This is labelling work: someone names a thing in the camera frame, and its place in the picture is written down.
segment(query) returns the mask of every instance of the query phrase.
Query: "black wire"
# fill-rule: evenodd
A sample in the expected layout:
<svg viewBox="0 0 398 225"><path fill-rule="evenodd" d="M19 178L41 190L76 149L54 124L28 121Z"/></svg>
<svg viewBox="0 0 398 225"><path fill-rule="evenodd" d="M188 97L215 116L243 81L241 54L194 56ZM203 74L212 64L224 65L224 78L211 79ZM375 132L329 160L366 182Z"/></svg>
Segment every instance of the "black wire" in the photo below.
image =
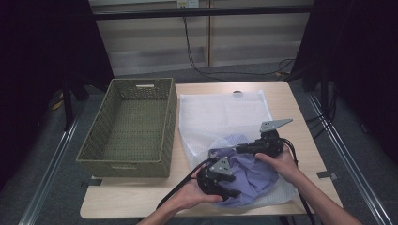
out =
<svg viewBox="0 0 398 225"><path fill-rule="evenodd" d="M285 143L289 148L290 148L290 152L293 155L293 160L296 163L296 166L299 166L299 161L298 161L298 157L296 156L296 149L295 146L287 139L285 138L281 138L282 142Z"/></svg>
<svg viewBox="0 0 398 225"><path fill-rule="evenodd" d="M325 130L328 130L330 128L331 123L334 120L334 117L336 115L337 111L337 88L334 85L333 86L333 97L331 99L330 106L328 108L328 113L332 113L332 116L330 117L329 121L326 123L326 125L317 133L313 136L313 139L315 140L318 138Z"/></svg>
<svg viewBox="0 0 398 225"><path fill-rule="evenodd" d="M322 113L322 114L320 114L320 115L318 115L318 116L316 116L316 117L314 117L314 118L311 118L311 119L306 119L305 120L305 123L311 123L311 122L313 122L313 121L315 121L315 120L317 120L317 119L319 119L320 117L323 117L323 116L325 116L325 114L324 113Z"/></svg>
<svg viewBox="0 0 398 225"><path fill-rule="evenodd" d="M316 123L314 126L312 126L311 128L309 128L309 130L312 130L313 128L318 127L318 125L322 124L322 120L319 120L318 123Z"/></svg>
<svg viewBox="0 0 398 225"><path fill-rule="evenodd" d="M295 217L292 216L291 218L292 218L293 225L297 225Z"/></svg>
<svg viewBox="0 0 398 225"><path fill-rule="evenodd" d="M301 201L303 203L304 209L307 212L308 217L310 218L311 224L314 225L315 224L315 219L314 219L313 214L311 213L310 207L308 206L307 202L305 201L304 197L302 197L300 192L298 193L298 195L299 195L299 198L301 199Z"/></svg>
<svg viewBox="0 0 398 225"><path fill-rule="evenodd" d="M196 70L200 75L209 78L209 79L214 79L220 82L227 82L229 83L229 81L223 80L223 79L219 79L219 78L215 78L215 77L209 77L207 75L212 75L212 74L240 74L240 75L253 75L253 76L265 76L265 75L271 75L277 72L282 71L284 68L287 68L292 62L294 62L296 59L284 59L279 63L279 69L278 70L274 70L271 72L266 72L266 73L249 73L249 72L234 72L234 71L222 71L222 72L204 72L199 70L196 65L194 64L193 58L192 58L192 54L191 54L191 44L190 44L190 39L188 36L188 25L187 25L187 18L183 17L184 20L184 28L185 28L185 36L186 36L186 40L187 40L187 47L188 47L188 59L190 60L190 64L192 66L192 68L194 70ZM285 61L290 61L289 63L287 63L286 65L284 65L283 67L281 67L281 64Z"/></svg>
<svg viewBox="0 0 398 225"><path fill-rule="evenodd" d="M199 170L199 168L201 168L205 163L209 162L210 160L214 160L214 158L210 157L206 160L204 160L203 162L199 163L199 165L197 165L181 182L179 182L178 185L176 185L162 200L161 202L159 202L158 207L156 207L156 209L158 209L159 207L161 207L164 203L166 203L167 200L169 200L176 192L178 192L188 181L192 180L192 175Z"/></svg>
<svg viewBox="0 0 398 225"><path fill-rule="evenodd" d="M287 216L279 216L279 221L281 222L282 225L289 225L289 220L287 219Z"/></svg>

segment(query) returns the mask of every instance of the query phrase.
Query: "white wall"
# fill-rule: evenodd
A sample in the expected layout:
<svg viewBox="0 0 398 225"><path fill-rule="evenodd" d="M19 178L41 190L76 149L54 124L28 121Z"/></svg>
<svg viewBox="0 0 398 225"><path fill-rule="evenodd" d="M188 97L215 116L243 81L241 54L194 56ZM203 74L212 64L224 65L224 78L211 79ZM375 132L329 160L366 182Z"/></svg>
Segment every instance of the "white wall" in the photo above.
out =
<svg viewBox="0 0 398 225"><path fill-rule="evenodd" d="M90 3L94 12L176 8L176 1L165 0L91 0ZM199 3L200 8L244 8L311 5L313 0L201 0ZM295 57L307 20L307 13L187 18L198 67L276 62ZM158 71L172 65L190 67L182 18L98 21L98 26L115 75ZM146 61L154 59L153 64Z"/></svg>

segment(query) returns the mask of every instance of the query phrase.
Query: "wooden table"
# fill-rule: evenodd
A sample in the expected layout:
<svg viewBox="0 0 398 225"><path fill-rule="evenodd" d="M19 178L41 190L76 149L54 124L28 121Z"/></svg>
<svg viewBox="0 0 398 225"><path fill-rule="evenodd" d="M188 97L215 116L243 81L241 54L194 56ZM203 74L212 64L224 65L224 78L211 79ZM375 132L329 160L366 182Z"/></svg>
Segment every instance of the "wooden table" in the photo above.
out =
<svg viewBox="0 0 398 225"><path fill-rule="evenodd" d="M278 129L281 137L290 140L296 148L300 169L329 197L342 205L329 178L319 179L317 172L326 170L313 138L286 82L228 82L177 84L178 95L219 94L234 91L263 90L274 120L293 118L288 126ZM174 188L190 168L182 149L178 130L178 108L172 164L169 178L113 178L105 177L100 186L90 186L81 208L83 218L144 218L152 213L159 201ZM305 214L299 196L286 203L252 210L221 209L210 203L201 203L183 210L182 217L292 215Z"/></svg>

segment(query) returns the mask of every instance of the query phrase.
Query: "black cable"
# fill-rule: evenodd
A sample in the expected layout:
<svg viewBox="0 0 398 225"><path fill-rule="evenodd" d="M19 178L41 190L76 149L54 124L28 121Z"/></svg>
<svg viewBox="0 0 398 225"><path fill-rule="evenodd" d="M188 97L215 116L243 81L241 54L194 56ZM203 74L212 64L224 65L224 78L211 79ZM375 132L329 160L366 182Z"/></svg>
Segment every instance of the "black cable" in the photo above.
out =
<svg viewBox="0 0 398 225"><path fill-rule="evenodd" d="M305 211L307 212L308 217L310 218L311 224L315 224L315 219L313 213L311 213L310 206L308 206L307 201L305 201L304 197L302 197L301 193L298 193L299 198L301 199L302 205L304 206Z"/></svg>
<svg viewBox="0 0 398 225"><path fill-rule="evenodd" d="M294 62L296 59L284 59L284 60L282 60L281 62L279 62L279 64L278 64L278 68L279 68L279 72L276 72L276 74L278 75L278 73L279 73L279 78L277 79L277 81L282 81L283 80L283 78L285 77L285 75L290 75L290 72L283 72L283 67L281 66L281 64L283 63L283 62L285 62L285 61L289 61L288 63L287 63L287 65L289 65L289 64L291 64L292 62Z"/></svg>
<svg viewBox="0 0 398 225"><path fill-rule="evenodd" d="M301 77L301 75L306 72L306 70L315 67L319 63L320 63L319 59L317 59L314 62L310 62L307 66L305 66L303 68L300 68L299 70L290 73L289 76L283 78L283 81L286 82L286 83L290 83L290 82L292 82L292 81L294 81L296 79L299 79Z"/></svg>
<svg viewBox="0 0 398 225"><path fill-rule="evenodd" d="M317 119L319 119L320 117L323 117L323 116L325 116L325 114L324 113L322 113L322 114L320 114L320 115L318 115L318 116L316 116L316 117L314 117L314 118L311 118L311 119L306 119L305 120L305 123L311 123L311 122L313 122L313 121L315 121L315 120L317 120Z"/></svg>
<svg viewBox="0 0 398 225"><path fill-rule="evenodd" d="M296 163L296 166L299 166L299 161L298 161L298 157L296 156L296 149L295 146L287 139L285 138L281 138L282 142L285 143L289 148L290 148L290 152L292 152L293 155L293 160Z"/></svg>
<svg viewBox="0 0 398 225"><path fill-rule="evenodd" d="M213 160L214 158L210 157L208 159L206 159L205 161L199 163L199 165L197 165L181 182L179 182L179 184L177 186L175 186L162 200L161 202L159 202L158 207L156 207L156 209L158 209L159 207L161 207L167 200L169 200L176 192L178 192L187 182L189 182L190 180L192 180L192 175L199 170L205 163L209 162L210 160Z"/></svg>
<svg viewBox="0 0 398 225"><path fill-rule="evenodd" d="M287 216L279 216L279 221L282 223L282 225L289 225L289 220L287 219Z"/></svg>
<svg viewBox="0 0 398 225"><path fill-rule="evenodd" d="M274 70L274 71L267 72L267 73L249 73L249 72L233 72L233 71L223 71L223 72L204 72L204 71L201 71L194 64L193 57L192 57L192 54L191 54L191 44L190 44L190 39L189 39L189 36L188 36L187 18L183 17L183 20L184 20L185 36L186 36L187 47L188 47L188 59L190 60L190 64L191 64L192 68L194 70L196 70L200 75L202 75L202 76L204 76L206 78L214 79L214 80L217 80L217 81L220 81L220 82L227 82L228 83L228 81L226 81L226 80L215 78L215 77L209 77L207 75L226 74L226 73L229 73L229 74L240 74L240 75L253 75L253 76L271 75L271 74L274 74L274 73L282 71L284 68L287 68L292 62L294 62L296 60L296 59L284 59L281 62L279 62L279 69L278 70ZM281 64L283 62L285 62L285 61L290 61L290 62L287 63L286 65L284 65L283 67L281 67Z"/></svg>
<svg viewBox="0 0 398 225"><path fill-rule="evenodd" d="M318 123L316 123L314 126L312 126L311 128L308 128L308 130L312 130L313 128L318 127L318 125L322 124L322 120L319 120Z"/></svg>
<svg viewBox="0 0 398 225"><path fill-rule="evenodd" d="M295 217L291 216L293 225L297 225Z"/></svg>
<svg viewBox="0 0 398 225"><path fill-rule="evenodd" d="M329 118L329 121L326 123L326 125L317 133L313 136L313 139L315 140L316 138L318 138L325 130L329 129L332 121L334 120L334 117L336 115L336 111L337 111L337 88L334 85L333 86L333 97L331 99L331 103L330 106L328 108L328 113L332 113L332 116Z"/></svg>

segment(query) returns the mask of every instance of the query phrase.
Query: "power outlet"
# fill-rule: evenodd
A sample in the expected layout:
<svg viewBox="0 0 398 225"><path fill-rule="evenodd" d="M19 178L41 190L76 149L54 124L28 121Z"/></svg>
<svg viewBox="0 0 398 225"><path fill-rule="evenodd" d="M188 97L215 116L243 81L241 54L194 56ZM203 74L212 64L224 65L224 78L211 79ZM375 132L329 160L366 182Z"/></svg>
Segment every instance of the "power outlet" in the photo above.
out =
<svg viewBox="0 0 398 225"><path fill-rule="evenodd" d="M177 0L176 1L176 8L189 8L188 7L188 0Z"/></svg>
<svg viewBox="0 0 398 225"><path fill-rule="evenodd" d="M199 0L188 0L188 8L199 8Z"/></svg>

